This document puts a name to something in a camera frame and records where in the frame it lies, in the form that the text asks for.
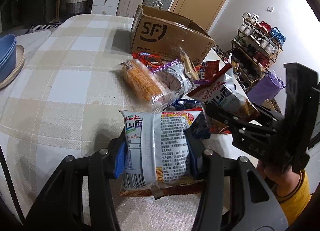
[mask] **checkered tablecloth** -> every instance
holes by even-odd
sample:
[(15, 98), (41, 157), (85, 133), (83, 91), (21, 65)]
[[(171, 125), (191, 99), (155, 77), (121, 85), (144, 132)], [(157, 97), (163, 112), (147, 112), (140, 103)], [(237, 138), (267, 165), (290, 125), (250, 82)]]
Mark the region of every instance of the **checkered tablecloth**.
[[(132, 22), (92, 14), (68, 19), (2, 90), (0, 144), (25, 216), (65, 156), (89, 156), (118, 137), (124, 127), (118, 110), (145, 110), (116, 73), (118, 64), (132, 58)], [(217, 57), (213, 50), (208, 56)], [(210, 140), (220, 154), (237, 158), (243, 153), (231, 142), (227, 135)], [(120, 184), (121, 179), (111, 181), (122, 230), (191, 229), (199, 195), (120, 198)], [(16, 213), (2, 170), (0, 191)], [(87, 178), (83, 192), (89, 223)]]

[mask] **blue snack package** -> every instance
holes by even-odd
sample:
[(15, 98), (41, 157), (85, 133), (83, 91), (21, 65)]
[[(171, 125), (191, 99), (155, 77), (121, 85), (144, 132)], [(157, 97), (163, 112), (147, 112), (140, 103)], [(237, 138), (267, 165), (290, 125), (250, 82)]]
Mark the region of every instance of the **blue snack package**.
[[(171, 105), (171, 107), (174, 107), (176, 111), (202, 108), (200, 102), (198, 102), (197, 100), (190, 99), (178, 99)], [(192, 136), (195, 139), (202, 140), (210, 138), (210, 128), (208, 127), (203, 111), (200, 113), (200, 115), (198, 115), (194, 123), (190, 126), (190, 130)]]

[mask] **sf logo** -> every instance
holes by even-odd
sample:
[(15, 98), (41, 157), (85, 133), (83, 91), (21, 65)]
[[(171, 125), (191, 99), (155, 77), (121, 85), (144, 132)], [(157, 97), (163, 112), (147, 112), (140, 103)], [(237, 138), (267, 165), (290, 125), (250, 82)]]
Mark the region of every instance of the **sf logo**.
[(160, 25), (160, 24), (152, 24), (150, 22), (145, 22), (143, 25), (142, 34), (146, 34), (151, 36), (151, 38), (145, 38), (142, 35), (140, 36), (140, 39), (145, 42), (157, 42), (163, 38), (167, 31), (166, 25)]

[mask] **human hand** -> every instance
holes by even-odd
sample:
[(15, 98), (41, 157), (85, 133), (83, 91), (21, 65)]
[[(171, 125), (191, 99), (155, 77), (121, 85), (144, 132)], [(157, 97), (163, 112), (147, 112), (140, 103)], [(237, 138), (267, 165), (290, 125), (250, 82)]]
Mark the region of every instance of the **human hand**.
[(281, 172), (277, 166), (264, 166), (262, 161), (258, 161), (257, 171), (263, 179), (268, 177), (277, 184), (276, 194), (279, 197), (287, 196), (294, 191), (300, 180), (300, 175), (294, 173), (291, 166), (285, 172)]

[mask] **white drawer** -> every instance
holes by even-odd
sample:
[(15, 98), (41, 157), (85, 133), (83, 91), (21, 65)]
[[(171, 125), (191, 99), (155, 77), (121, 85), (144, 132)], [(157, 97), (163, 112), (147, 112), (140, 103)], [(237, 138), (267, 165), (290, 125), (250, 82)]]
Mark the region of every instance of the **white drawer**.
[(118, 6), (119, 0), (93, 0), (92, 5), (100, 6)]
[(109, 14), (116, 15), (117, 7), (114, 6), (97, 6), (93, 5), (91, 9), (92, 14)]

